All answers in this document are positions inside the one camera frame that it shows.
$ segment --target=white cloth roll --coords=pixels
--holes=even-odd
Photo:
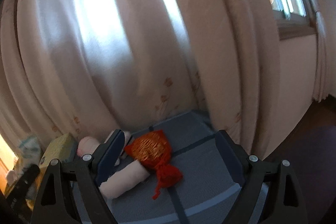
[[[138,183],[148,178],[150,173],[138,160],[133,161],[119,172],[115,172],[99,187],[101,194],[107,198],[117,198]]]

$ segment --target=orange mesh bag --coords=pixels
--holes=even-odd
[[[171,146],[163,130],[149,132],[125,147],[125,152],[149,169],[156,171],[157,186],[153,199],[160,195],[161,188],[173,186],[182,179],[179,169],[169,164]]]

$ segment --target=curtain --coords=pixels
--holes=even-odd
[[[14,149],[30,134],[43,149],[68,132],[103,141],[206,109],[175,0],[4,0],[0,43],[1,134]]]
[[[314,25],[317,31],[317,60],[313,99],[320,102],[329,95],[329,68],[326,30],[318,0],[310,0],[314,13]]]
[[[263,159],[270,145],[278,105],[278,28],[269,0],[225,2],[228,4],[240,57],[244,119],[241,143],[246,150]]]
[[[269,0],[4,0],[1,134],[46,148],[203,109],[263,158],[278,43]]]

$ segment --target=crib mattress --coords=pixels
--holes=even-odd
[[[171,163],[184,178],[174,187],[162,189],[153,200],[155,174],[119,198],[107,200],[120,224],[220,224],[233,206],[241,187],[235,183],[215,144],[215,131],[206,112],[191,111],[134,133],[137,138],[150,130],[163,129],[172,147]],[[133,160],[122,160],[121,170]],[[258,223],[266,195],[263,185],[249,224]],[[73,191],[84,224],[90,223],[78,186]]]

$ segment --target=silver bolt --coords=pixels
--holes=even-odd
[[[53,159],[50,162],[51,165],[56,165],[57,163],[58,163],[58,159]]]
[[[282,164],[283,164],[284,166],[289,166],[289,165],[290,165],[290,163],[289,163],[288,160],[283,160],[283,161],[282,161]]]
[[[256,162],[256,161],[258,161],[258,157],[255,156],[255,155],[251,155],[251,156],[249,156],[249,160],[253,161],[253,162]]]
[[[85,155],[82,157],[82,159],[83,159],[84,161],[89,161],[91,158],[92,158],[92,156],[91,156],[90,154],[85,154]]]

